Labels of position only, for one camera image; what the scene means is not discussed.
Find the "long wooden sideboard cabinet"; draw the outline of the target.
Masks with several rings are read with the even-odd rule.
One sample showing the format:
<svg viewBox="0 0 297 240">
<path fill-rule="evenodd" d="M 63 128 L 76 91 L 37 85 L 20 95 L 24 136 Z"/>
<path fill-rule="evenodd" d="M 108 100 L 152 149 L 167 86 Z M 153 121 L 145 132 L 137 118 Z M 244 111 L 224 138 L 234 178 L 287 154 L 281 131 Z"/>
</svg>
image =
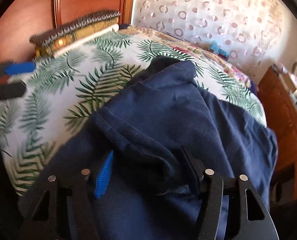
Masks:
<svg viewBox="0 0 297 240">
<path fill-rule="evenodd" d="M 291 200 L 297 200 L 297 106 L 283 77 L 269 67 L 258 85 L 258 97 L 264 107 L 267 126 L 275 132 L 278 144 L 272 187 L 283 179 L 292 182 Z"/>
</svg>

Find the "light blue toy box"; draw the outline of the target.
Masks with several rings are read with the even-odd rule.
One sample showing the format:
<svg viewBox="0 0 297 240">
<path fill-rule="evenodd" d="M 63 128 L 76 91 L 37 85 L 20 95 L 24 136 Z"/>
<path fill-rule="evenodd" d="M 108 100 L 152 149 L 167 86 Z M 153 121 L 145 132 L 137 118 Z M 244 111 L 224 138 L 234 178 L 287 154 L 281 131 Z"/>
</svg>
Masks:
<svg viewBox="0 0 297 240">
<path fill-rule="evenodd" d="M 224 51 L 223 49 L 220 48 L 220 46 L 217 44 L 217 42 L 213 41 L 209 47 L 208 51 L 221 57 L 225 61 L 228 61 L 230 54 Z"/>
</svg>

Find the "bed with leaf-print cover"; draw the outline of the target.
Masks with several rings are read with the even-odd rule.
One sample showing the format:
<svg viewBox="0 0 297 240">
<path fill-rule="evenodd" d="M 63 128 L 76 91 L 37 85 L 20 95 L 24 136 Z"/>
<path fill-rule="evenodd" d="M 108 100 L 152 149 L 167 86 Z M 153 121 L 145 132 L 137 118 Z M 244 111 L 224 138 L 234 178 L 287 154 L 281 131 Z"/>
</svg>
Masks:
<svg viewBox="0 0 297 240">
<path fill-rule="evenodd" d="M 22 196 L 55 152 L 76 134 L 89 116 L 114 97 L 151 61 L 139 59 L 140 35 L 111 31 L 58 58 L 33 61 L 33 72 L 17 75 L 26 93 L 0 100 L 0 147 L 11 187 Z M 213 78 L 197 84 L 246 110 L 266 125 L 257 96 L 241 86 L 222 86 Z"/>
</svg>

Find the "circle-patterned sheer curtain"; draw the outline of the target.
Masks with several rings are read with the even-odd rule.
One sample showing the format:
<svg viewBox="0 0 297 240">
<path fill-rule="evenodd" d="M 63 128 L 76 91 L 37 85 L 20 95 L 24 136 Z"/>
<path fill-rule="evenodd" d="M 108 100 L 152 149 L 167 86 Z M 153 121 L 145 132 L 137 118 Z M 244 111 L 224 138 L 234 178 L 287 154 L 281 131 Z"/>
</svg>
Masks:
<svg viewBox="0 0 297 240">
<path fill-rule="evenodd" d="M 216 45 L 255 78 L 280 58 L 291 21 L 280 0 L 134 0 L 132 12 L 134 25 Z"/>
</svg>

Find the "dark circle-patterned folded cloth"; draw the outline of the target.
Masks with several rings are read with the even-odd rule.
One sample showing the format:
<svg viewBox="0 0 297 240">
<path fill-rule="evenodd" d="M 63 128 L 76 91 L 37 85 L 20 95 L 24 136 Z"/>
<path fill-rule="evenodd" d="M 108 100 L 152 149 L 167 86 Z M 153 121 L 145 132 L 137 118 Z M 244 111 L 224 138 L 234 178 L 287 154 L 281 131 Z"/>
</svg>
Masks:
<svg viewBox="0 0 297 240">
<path fill-rule="evenodd" d="M 30 36 L 29 42 L 38 46 L 43 44 L 49 44 L 54 40 L 54 37 L 59 37 L 60 34 L 69 34 L 77 29 L 87 27 L 93 23 L 108 22 L 109 20 L 119 20 L 120 12 L 113 9 L 104 9 L 96 12 L 92 12 L 81 16 L 71 22 L 60 25 L 55 29 L 50 29 L 41 34 L 35 34 Z"/>
</svg>

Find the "navy blue garment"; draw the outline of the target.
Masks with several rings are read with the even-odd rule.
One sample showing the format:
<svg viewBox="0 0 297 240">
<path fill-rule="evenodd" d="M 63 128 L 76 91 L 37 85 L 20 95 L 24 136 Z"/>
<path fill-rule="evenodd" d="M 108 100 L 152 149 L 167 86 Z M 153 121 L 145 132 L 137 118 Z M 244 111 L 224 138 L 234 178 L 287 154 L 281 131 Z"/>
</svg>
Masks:
<svg viewBox="0 0 297 240">
<path fill-rule="evenodd" d="M 25 214 L 49 176 L 65 179 L 113 152 L 92 208 L 100 239 L 190 239 L 201 202 L 185 181 L 181 147 L 223 178 L 246 175 L 268 209 L 274 132 L 195 77 L 191 61 L 155 58 L 60 148 L 20 201 Z"/>
</svg>

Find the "yellow folded cloth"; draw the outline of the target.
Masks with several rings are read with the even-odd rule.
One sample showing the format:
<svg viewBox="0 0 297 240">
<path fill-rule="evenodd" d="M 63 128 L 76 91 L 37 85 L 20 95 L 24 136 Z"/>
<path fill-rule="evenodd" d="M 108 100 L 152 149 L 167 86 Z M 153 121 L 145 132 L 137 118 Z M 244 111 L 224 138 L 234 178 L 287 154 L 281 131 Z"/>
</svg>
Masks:
<svg viewBox="0 0 297 240">
<path fill-rule="evenodd" d="M 35 52 L 37 57 L 59 57 L 65 52 L 77 48 L 78 46 L 99 37 L 110 31 L 119 30 L 119 20 L 109 20 L 108 22 L 93 23 L 87 27 L 77 29 L 69 34 L 60 34 L 59 37 L 50 41 L 49 44 L 42 46 L 35 45 Z"/>
</svg>

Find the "wooden wardrobe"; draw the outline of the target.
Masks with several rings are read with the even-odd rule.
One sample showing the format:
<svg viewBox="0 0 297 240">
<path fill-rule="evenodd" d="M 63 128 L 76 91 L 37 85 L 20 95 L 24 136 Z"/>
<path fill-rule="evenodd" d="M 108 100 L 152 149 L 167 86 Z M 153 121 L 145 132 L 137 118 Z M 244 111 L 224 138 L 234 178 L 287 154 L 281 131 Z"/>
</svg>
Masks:
<svg viewBox="0 0 297 240">
<path fill-rule="evenodd" d="M 0 62 L 23 62 L 35 56 L 29 42 L 34 34 L 55 29 L 102 9 L 121 12 L 120 23 L 130 23 L 133 0 L 0 0 Z"/>
</svg>

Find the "floral quilt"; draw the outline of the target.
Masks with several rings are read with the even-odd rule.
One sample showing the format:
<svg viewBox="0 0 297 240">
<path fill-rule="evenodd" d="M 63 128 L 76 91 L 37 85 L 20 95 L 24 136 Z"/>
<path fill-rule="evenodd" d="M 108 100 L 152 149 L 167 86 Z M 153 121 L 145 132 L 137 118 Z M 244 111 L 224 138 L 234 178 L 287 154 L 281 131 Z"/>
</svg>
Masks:
<svg viewBox="0 0 297 240">
<path fill-rule="evenodd" d="M 138 49 L 139 59 L 142 61 L 148 62 L 157 56 L 189 60 L 195 64 L 200 79 L 213 78 L 222 86 L 251 87 L 251 80 L 247 75 L 219 56 L 198 46 L 144 27 L 130 25 L 122 29 L 121 33 L 141 36 L 143 40 L 138 42 Z"/>
</svg>

